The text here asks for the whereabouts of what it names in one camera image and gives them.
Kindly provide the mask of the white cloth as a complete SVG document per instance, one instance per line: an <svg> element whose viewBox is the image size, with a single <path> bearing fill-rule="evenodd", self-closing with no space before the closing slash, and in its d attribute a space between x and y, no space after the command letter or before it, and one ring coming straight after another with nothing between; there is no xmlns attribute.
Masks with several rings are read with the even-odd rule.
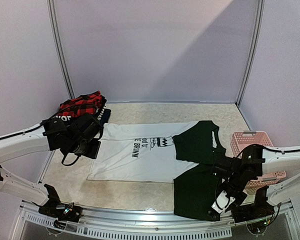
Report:
<svg viewBox="0 0 300 240"><path fill-rule="evenodd" d="M182 173L210 167L225 148L219 126L211 120L152 123L107 123L90 181L172 183Z"/></svg>

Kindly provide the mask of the red black plaid shirt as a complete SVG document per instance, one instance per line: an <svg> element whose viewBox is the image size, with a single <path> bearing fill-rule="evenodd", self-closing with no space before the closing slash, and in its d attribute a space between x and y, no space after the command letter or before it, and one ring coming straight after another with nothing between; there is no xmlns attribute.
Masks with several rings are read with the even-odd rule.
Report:
<svg viewBox="0 0 300 240"><path fill-rule="evenodd" d="M80 95L77 98L68 99L59 105L55 118L65 123L73 122L84 114L94 115L106 103L106 98L98 90L96 92Z"/></svg>

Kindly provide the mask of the dark green garment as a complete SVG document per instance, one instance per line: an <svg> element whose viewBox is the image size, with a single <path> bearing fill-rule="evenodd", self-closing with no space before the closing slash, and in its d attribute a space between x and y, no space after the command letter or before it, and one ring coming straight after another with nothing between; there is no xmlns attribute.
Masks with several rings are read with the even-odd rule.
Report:
<svg viewBox="0 0 300 240"><path fill-rule="evenodd" d="M220 183L212 168L217 158L226 155L219 129L213 121L201 120L172 138L176 159L196 164L173 180L174 215L210 222L220 220L220 215L212 209Z"/></svg>

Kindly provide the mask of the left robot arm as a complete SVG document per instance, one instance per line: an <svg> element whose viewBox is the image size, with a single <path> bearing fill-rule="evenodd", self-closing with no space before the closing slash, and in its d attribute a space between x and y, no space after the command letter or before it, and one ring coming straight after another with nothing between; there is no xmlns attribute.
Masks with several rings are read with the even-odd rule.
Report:
<svg viewBox="0 0 300 240"><path fill-rule="evenodd" d="M53 187L41 186L19 177L8 172L2 164L29 154L54 150L60 150L65 157L74 154L77 158L85 156L95 159L103 130L103 124L96 117L85 113L70 125L53 117L0 136L0 192L44 206L53 217L60 217L65 211L64 205L59 202Z"/></svg>

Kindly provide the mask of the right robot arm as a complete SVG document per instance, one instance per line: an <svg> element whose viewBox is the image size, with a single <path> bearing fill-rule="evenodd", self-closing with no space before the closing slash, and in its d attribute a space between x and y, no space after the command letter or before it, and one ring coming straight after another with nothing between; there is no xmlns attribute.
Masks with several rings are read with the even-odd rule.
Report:
<svg viewBox="0 0 300 240"><path fill-rule="evenodd" d="M238 207L246 199L244 188L251 180L271 172L300 170L300 146L267 147L252 144L245 147L238 157L217 156L212 167L213 175L223 179L211 209L221 214L231 207ZM249 206L252 218L259 218L268 210L288 198L300 194L300 173L269 187L266 200L260 198Z"/></svg>

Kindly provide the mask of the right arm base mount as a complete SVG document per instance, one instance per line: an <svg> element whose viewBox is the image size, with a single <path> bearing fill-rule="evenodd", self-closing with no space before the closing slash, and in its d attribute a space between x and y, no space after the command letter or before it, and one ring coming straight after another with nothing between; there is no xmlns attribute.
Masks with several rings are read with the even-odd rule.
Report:
<svg viewBox="0 0 300 240"><path fill-rule="evenodd" d="M269 186L263 186L256 191L254 202L236 206L231 210L235 223L251 221L275 214L275 208L268 203L267 191Z"/></svg>

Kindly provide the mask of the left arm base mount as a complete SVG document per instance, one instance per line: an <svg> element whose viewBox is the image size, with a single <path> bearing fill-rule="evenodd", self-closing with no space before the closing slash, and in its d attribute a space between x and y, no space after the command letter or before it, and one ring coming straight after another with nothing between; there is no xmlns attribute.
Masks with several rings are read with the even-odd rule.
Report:
<svg viewBox="0 0 300 240"><path fill-rule="evenodd" d="M46 183L43 186L47 190L48 200L44 205L39 207L38 213L56 218L59 221L78 223L81 218L83 208L75 205L73 202L61 202L59 195L53 186Z"/></svg>

